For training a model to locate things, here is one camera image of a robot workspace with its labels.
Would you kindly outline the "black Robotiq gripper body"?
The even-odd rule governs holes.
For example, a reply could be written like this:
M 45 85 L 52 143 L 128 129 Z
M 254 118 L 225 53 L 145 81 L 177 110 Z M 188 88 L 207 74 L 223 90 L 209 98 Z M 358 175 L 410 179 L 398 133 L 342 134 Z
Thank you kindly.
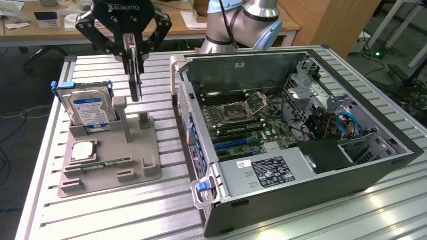
M 155 5 L 151 0 L 93 0 L 91 12 L 115 35 L 141 35 L 155 17 Z

